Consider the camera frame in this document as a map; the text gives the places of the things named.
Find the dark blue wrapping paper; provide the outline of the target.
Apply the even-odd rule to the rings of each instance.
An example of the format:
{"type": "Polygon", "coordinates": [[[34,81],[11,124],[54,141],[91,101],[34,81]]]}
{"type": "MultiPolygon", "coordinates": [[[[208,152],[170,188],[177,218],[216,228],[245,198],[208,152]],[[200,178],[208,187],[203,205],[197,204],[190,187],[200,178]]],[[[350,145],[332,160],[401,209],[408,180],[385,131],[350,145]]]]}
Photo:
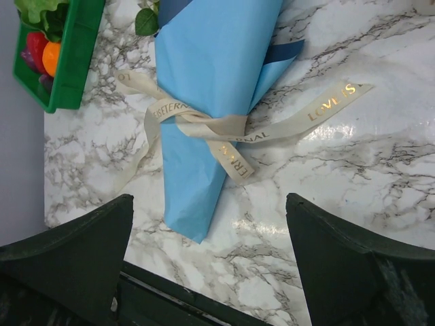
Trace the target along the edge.
{"type": "MultiPolygon", "coordinates": [[[[158,25],[163,27],[168,24],[191,0],[163,0],[160,2],[158,11],[158,25]]],[[[305,40],[301,39],[292,43],[270,45],[266,53],[263,65],[272,62],[280,62],[295,59],[304,47],[305,40]]]]}

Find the red bell pepper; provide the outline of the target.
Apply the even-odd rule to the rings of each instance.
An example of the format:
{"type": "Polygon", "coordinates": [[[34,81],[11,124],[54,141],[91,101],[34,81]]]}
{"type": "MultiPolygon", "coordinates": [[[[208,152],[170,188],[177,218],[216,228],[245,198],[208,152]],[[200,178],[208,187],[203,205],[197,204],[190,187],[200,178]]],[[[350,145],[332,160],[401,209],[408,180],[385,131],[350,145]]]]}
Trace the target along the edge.
{"type": "Polygon", "coordinates": [[[30,32],[27,34],[27,48],[41,74],[46,73],[42,63],[42,55],[47,43],[48,40],[42,32],[30,32]]]}

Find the orange carrot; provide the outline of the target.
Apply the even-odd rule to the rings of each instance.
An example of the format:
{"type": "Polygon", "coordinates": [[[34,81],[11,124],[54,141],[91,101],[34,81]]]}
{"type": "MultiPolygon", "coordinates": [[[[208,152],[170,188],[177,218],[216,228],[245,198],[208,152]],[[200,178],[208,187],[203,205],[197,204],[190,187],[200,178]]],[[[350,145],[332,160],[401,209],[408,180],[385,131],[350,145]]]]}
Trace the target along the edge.
{"type": "Polygon", "coordinates": [[[61,43],[48,42],[43,50],[42,63],[48,75],[54,77],[60,56],[61,43]]]}

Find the cream gold-lettered ribbon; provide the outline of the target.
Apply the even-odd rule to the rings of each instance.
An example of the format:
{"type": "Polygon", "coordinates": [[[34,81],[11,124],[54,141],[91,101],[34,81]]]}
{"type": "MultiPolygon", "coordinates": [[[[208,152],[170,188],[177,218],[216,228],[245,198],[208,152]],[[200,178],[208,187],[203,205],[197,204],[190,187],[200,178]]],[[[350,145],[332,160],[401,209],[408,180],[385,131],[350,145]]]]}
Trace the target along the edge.
{"type": "Polygon", "coordinates": [[[340,81],[291,117],[245,134],[247,117],[244,115],[212,118],[172,98],[144,73],[120,70],[116,72],[115,79],[118,92],[125,95],[146,94],[156,99],[147,108],[143,121],[147,145],[136,153],[126,177],[135,174],[140,161],[158,138],[160,124],[173,117],[177,127],[186,136],[205,140],[212,156],[238,184],[250,177],[254,169],[235,149],[235,143],[261,143],[303,134],[330,119],[372,89],[370,84],[340,81]]]}

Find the green plastic crate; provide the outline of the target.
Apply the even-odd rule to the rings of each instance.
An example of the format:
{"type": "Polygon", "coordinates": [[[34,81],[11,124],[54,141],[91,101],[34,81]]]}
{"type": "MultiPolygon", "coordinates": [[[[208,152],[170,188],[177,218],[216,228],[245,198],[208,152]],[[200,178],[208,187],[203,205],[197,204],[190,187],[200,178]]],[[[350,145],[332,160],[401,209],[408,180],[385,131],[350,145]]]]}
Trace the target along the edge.
{"type": "Polygon", "coordinates": [[[13,74],[46,113],[78,109],[103,15],[104,1],[69,1],[56,75],[34,73],[21,59],[27,34],[40,32],[20,21],[13,74]]]}

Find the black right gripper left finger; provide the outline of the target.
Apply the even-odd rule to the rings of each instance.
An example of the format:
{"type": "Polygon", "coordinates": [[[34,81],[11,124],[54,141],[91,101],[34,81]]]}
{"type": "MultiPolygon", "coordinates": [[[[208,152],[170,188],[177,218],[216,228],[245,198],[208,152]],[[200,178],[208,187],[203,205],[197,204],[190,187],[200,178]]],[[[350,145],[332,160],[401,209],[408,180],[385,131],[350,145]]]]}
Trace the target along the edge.
{"type": "Polygon", "coordinates": [[[123,194],[70,222],[1,247],[2,325],[117,325],[133,225],[123,194]]]}

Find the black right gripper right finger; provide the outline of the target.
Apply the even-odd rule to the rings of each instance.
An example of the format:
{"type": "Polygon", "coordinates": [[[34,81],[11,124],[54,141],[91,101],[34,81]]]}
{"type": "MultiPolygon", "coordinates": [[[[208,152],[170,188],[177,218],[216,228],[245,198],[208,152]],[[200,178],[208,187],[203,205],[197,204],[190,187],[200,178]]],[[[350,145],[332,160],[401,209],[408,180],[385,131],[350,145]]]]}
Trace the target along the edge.
{"type": "Polygon", "coordinates": [[[288,194],[286,217],[313,325],[433,325],[434,251],[288,194]]]}

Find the green lettuce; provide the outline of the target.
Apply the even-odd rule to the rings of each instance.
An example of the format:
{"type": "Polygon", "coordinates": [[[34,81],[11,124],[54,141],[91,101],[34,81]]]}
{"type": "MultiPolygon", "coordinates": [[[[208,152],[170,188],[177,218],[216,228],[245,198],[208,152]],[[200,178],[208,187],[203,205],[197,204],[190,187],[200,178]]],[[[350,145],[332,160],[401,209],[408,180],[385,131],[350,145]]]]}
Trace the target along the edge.
{"type": "Polygon", "coordinates": [[[20,20],[44,34],[48,41],[59,43],[63,36],[68,0],[15,0],[20,20]]]}

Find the light blue wrapping paper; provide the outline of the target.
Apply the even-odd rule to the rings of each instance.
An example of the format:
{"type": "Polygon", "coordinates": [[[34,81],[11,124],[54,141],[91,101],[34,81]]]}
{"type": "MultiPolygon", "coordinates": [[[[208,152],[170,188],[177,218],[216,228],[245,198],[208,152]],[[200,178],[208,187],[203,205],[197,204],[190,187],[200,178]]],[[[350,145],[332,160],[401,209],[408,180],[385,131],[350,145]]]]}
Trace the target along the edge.
{"type": "MultiPolygon", "coordinates": [[[[191,1],[155,40],[158,85],[213,118],[247,115],[294,59],[263,65],[281,1],[191,1]]],[[[164,222],[202,242],[226,172],[202,139],[161,123],[164,222]]]]}

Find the purple onion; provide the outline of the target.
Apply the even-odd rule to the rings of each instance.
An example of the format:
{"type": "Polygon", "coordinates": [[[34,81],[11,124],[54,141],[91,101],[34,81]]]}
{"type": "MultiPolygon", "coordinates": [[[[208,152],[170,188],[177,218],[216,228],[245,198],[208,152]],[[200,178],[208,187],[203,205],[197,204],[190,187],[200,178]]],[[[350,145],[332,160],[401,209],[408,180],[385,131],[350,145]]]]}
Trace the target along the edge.
{"type": "Polygon", "coordinates": [[[26,63],[27,67],[30,68],[30,70],[32,70],[34,73],[39,73],[39,69],[37,68],[37,65],[35,64],[35,61],[33,60],[33,57],[31,56],[31,53],[27,47],[20,52],[20,57],[26,63]]]}

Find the pink rose stem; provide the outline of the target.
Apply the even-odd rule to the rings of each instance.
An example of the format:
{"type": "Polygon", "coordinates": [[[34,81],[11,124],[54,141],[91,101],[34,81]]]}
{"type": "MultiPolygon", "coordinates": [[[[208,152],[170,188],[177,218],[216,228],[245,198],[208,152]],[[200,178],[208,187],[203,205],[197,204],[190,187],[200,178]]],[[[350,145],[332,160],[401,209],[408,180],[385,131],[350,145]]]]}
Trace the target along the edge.
{"type": "Polygon", "coordinates": [[[135,17],[135,34],[142,37],[157,34],[160,1],[143,1],[142,8],[135,17]]]}

